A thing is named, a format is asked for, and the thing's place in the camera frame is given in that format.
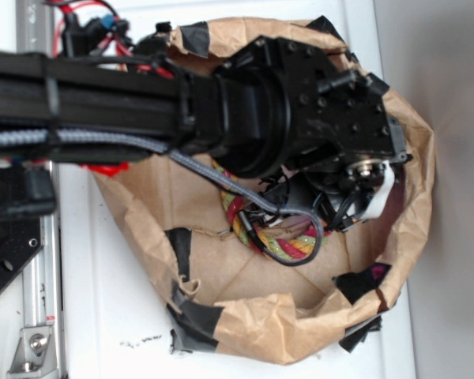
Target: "black tape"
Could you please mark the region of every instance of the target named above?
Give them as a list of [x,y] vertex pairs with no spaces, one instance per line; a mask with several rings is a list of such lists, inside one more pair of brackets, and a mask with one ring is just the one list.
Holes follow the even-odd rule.
[[209,56],[209,26],[205,21],[196,24],[181,26],[182,45],[190,53],[203,58]]
[[359,328],[353,327],[356,330],[348,336],[344,337],[341,341],[339,341],[340,347],[345,349],[348,353],[353,352],[353,350],[355,350],[356,345],[358,345],[360,342],[365,342],[365,339],[367,338],[367,334],[369,332],[378,332],[379,330],[381,330],[381,316],[372,318],[370,321],[363,322],[360,325],[362,326],[360,326]]
[[191,231],[179,227],[166,231],[165,234],[177,257],[179,275],[184,276],[183,281],[187,282],[190,280]]
[[351,304],[355,304],[367,292],[379,287],[391,267],[384,263],[374,263],[365,271],[359,273],[349,272],[336,276],[333,278],[333,282],[346,299]]
[[[316,20],[311,21],[306,26],[306,28],[310,28],[310,29],[313,29],[313,30],[317,30],[319,32],[331,34],[332,36],[340,39],[342,42],[345,43],[344,38],[342,38],[342,36],[335,29],[333,24],[325,16],[321,16],[321,17],[317,18]],[[349,59],[349,61],[351,61],[351,62],[358,63],[358,61],[359,61],[358,58],[356,57],[355,53],[351,52],[349,49],[347,49],[344,52],[344,55],[346,55],[346,58]]]
[[172,350],[214,352],[218,346],[214,331],[223,308],[192,302],[178,287],[174,288],[172,300],[182,312],[177,314],[167,306],[174,325]]
[[388,92],[389,90],[389,85],[376,77],[373,73],[369,73],[367,75],[372,79],[372,84],[371,84],[371,92],[378,95],[378,96],[383,96],[385,93]]
[[319,32],[331,34],[332,36],[337,37],[342,42],[344,42],[344,39],[340,36],[340,34],[335,29],[333,24],[325,16],[321,16],[317,18],[316,20],[311,21],[308,25],[306,25],[306,28],[310,28],[313,30],[317,30]]
[[[391,267],[384,263],[374,263],[365,271],[337,276],[333,278],[333,282],[346,299],[351,304],[355,304],[367,292],[378,289]],[[346,337],[339,342],[339,345],[351,353],[358,343],[365,341],[368,332],[381,330],[381,326],[382,319],[378,314],[367,321],[347,328]]]

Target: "hole in bracket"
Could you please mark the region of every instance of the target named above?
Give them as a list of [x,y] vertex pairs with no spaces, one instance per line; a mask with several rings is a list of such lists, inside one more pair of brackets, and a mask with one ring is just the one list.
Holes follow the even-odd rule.
[[2,266],[2,268],[8,272],[12,272],[14,270],[14,266],[12,263],[10,263],[9,261],[7,261],[6,259],[3,259],[1,262],[0,262],[0,265]]

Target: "brown paper bag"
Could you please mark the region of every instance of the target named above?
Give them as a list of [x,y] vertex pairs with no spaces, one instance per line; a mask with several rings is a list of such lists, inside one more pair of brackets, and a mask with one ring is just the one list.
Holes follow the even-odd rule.
[[[209,73],[258,36],[283,36],[332,53],[340,69],[361,69],[336,32],[306,24],[257,18],[200,24],[209,41],[202,38],[197,54],[184,46],[183,33],[193,30],[178,28],[170,35],[169,54],[180,65]],[[179,348],[289,364],[342,340],[395,304],[427,241],[434,138],[394,90],[384,99],[413,155],[402,186],[394,188],[381,218],[332,234],[314,261],[297,268],[265,259],[233,234],[222,235],[229,225],[219,190],[166,158],[154,156],[113,178],[96,176],[115,222],[171,311]],[[198,159],[209,164],[208,156]],[[389,269],[381,284],[355,285],[365,283],[369,271],[348,273],[370,266]],[[341,278],[337,285],[334,277]]]

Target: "bolt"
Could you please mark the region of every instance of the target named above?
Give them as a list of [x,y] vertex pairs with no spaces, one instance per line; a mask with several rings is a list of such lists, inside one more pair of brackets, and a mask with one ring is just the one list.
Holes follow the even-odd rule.
[[42,334],[35,334],[30,338],[30,347],[34,351],[38,351],[41,348],[47,345],[47,337],[43,336]]
[[21,371],[23,373],[31,373],[33,371],[33,363],[25,362],[21,365]]
[[326,99],[324,97],[318,97],[318,101],[316,102],[316,104],[320,108],[324,108],[324,107],[326,107]]
[[299,96],[299,103],[302,105],[307,105],[309,103],[309,96],[305,93],[301,93]]
[[386,126],[383,126],[383,127],[381,128],[381,134],[382,134],[383,136],[388,137],[388,136],[389,136],[389,129],[388,129]]
[[290,42],[288,43],[288,51],[289,51],[290,53],[294,53],[295,51],[297,51],[297,44],[296,44],[295,42],[293,42],[293,41],[290,41]]

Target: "colorful rope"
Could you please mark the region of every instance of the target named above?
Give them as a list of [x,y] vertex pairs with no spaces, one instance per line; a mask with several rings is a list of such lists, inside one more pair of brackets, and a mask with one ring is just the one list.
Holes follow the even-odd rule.
[[[213,160],[213,166],[219,172],[231,178],[233,180],[238,180],[231,172],[222,168],[218,162]],[[244,209],[244,198],[241,196],[236,196],[232,193],[221,191],[221,200],[223,204],[223,209],[227,213],[228,222],[231,224],[231,227],[234,233],[239,237],[241,242],[250,247],[251,249],[262,253],[259,248],[257,248],[247,236],[246,231],[243,229],[240,218],[237,217],[237,213]],[[266,234],[263,229],[260,227],[255,227],[256,232],[263,244],[274,253],[277,257],[286,260],[301,260],[312,254],[314,249],[314,244],[316,243],[316,230],[312,225],[300,236],[285,240],[282,238],[276,238],[272,235]],[[322,246],[325,245],[328,241],[327,237],[330,235],[330,232],[326,231],[323,235]]]

